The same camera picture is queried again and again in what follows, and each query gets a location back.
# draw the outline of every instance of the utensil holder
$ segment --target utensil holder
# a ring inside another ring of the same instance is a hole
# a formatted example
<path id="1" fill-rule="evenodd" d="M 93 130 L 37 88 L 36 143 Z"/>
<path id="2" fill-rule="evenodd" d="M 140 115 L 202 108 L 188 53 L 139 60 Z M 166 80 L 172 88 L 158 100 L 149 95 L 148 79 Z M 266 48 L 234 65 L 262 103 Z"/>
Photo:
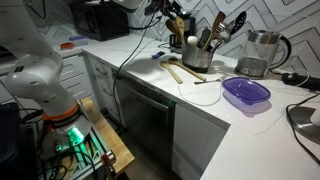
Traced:
<path id="1" fill-rule="evenodd" d="M 204 51 L 198 47 L 182 46 L 182 64 L 197 73 L 206 73 L 210 67 L 214 52 Z"/>

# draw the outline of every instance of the dishwasher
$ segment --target dishwasher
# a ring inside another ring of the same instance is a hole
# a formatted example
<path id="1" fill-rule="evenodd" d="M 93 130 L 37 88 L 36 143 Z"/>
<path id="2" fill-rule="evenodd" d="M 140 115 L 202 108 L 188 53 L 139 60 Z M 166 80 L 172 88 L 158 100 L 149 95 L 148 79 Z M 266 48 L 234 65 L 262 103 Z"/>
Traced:
<path id="1" fill-rule="evenodd" d="M 116 82 L 119 108 L 128 132 L 171 168 L 175 102 L 127 76 Z"/>

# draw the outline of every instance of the kitchen counter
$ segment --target kitchen counter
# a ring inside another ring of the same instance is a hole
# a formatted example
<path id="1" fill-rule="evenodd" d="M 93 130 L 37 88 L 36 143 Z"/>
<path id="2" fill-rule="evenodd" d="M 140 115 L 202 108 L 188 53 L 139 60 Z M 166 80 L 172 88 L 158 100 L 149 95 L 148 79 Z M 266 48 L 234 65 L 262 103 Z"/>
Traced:
<path id="1" fill-rule="evenodd" d="M 89 45 L 72 50 L 54 49 L 62 56 L 85 52 L 105 61 L 112 68 L 118 68 L 140 38 L 130 35 L 105 42 L 91 40 Z M 162 42 L 145 38 L 124 70 L 137 81 L 165 94 L 186 109 L 228 129 L 201 179 L 319 179 L 320 167 L 296 142 L 285 115 L 288 104 L 300 102 L 312 96 L 312 93 L 286 86 L 278 80 L 279 77 L 269 75 L 257 82 L 271 91 L 271 108 L 248 117 L 222 96 L 221 83 L 194 85 L 193 82 L 198 79 L 179 67 L 171 66 L 183 80 L 183 84 L 178 85 L 167 70 L 160 67 L 159 62 L 169 57 L 181 59 L 181 55 L 160 49 L 159 44 Z M 151 59 L 151 55 L 159 51 L 166 54 L 157 60 Z M 207 80 L 217 79 L 223 74 L 236 76 L 233 73 L 236 63 L 235 59 L 215 55 L 212 67 L 203 76 Z M 305 106 L 315 106 L 317 100 L 319 98 Z M 320 158 L 320 145 L 299 134 L 298 138 Z"/>

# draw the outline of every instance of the green light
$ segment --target green light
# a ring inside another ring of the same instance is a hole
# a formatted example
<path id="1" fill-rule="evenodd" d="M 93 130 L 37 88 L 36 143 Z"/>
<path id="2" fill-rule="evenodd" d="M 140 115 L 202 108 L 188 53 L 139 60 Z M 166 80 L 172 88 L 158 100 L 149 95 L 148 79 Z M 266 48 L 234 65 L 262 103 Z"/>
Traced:
<path id="1" fill-rule="evenodd" d="M 76 127 L 72 128 L 68 132 L 68 135 L 69 135 L 69 140 L 70 140 L 70 143 L 72 144 L 72 146 L 80 144 L 84 139 L 84 136 L 79 131 L 79 129 Z"/>

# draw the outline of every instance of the glass kettle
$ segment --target glass kettle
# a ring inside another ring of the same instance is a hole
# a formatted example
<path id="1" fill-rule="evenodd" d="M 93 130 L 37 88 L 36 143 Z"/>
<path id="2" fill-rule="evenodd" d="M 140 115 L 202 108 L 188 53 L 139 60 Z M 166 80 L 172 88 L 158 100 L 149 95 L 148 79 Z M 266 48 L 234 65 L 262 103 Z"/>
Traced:
<path id="1" fill-rule="evenodd" d="M 249 36 L 240 52 L 235 73 L 251 79 L 262 79 L 269 71 L 283 65 L 291 54 L 290 41 L 278 32 L 269 30 L 248 30 Z M 279 61 L 273 62 L 279 44 L 284 53 Z"/>

